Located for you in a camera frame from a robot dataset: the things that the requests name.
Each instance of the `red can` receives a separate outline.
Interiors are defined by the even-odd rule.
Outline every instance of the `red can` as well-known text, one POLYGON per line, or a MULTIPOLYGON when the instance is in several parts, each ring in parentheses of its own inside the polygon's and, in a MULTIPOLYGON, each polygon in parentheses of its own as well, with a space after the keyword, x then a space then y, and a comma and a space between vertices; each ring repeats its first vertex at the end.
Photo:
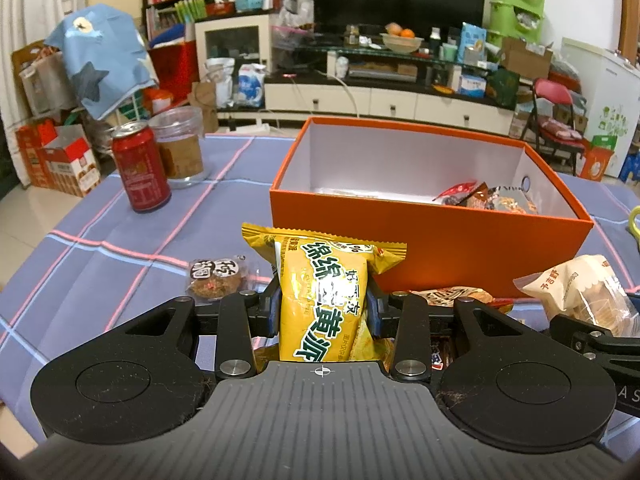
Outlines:
POLYGON ((116 128, 111 149, 133 211, 152 211, 169 202, 171 189, 154 133, 145 121, 116 128))

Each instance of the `green handle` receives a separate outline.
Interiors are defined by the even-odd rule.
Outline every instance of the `green handle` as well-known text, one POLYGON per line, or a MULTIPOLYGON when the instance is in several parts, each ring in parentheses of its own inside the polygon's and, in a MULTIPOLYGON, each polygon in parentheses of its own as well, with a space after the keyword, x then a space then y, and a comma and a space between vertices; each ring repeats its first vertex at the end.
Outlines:
POLYGON ((640 229, 636 225, 636 216, 640 215, 640 205, 636 206, 631 210, 631 214, 629 215, 629 232, 635 237, 638 241, 638 248, 640 248, 640 229))

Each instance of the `drawer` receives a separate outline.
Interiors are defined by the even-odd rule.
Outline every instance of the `drawer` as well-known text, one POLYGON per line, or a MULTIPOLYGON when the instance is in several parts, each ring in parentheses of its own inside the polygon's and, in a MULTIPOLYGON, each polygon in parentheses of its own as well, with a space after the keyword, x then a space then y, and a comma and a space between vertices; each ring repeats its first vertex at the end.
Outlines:
POLYGON ((513 112, 448 97, 418 95, 415 119, 508 136, 513 112))
POLYGON ((418 94, 398 90, 371 89, 369 115, 389 119, 413 119, 418 94))
MULTIPOLYGON (((314 112, 333 112, 335 114, 356 114, 353 102, 346 89, 340 86, 300 85, 300 92, 305 98, 308 110, 314 112)), ((361 115, 369 112, 371 88, 349 87, 349 92, 361 115)))
MULTIPOLYGON (((269 110, 356 114, 343 86, 266 84, 265 104, 269 110)), ((361 115, 369 113, 370 88, 349 87, 361 115)))

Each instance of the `plastic jar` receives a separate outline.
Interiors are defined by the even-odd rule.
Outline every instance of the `plastic jar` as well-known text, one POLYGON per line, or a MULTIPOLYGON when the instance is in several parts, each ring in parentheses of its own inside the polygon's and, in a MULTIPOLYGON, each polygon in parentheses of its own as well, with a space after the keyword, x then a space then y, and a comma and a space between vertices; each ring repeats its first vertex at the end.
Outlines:
POLYGON ((154 131, 169 186, 174 189, 202 182, 212 167, 203 156, 202 110, 182 106, 162 112, 149 120, 154 131))

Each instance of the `white refrigerator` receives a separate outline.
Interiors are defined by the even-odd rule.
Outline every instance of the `white refrigerator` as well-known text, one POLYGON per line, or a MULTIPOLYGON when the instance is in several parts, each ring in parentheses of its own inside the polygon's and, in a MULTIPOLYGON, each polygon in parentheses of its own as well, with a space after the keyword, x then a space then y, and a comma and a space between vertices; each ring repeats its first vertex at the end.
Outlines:
POLYGON ((584 138, 613 150, 605 174, 618 176, 640 116, 640 71, 610 50, 562 38, 562 56, 580 73, 587 99, 584 138))

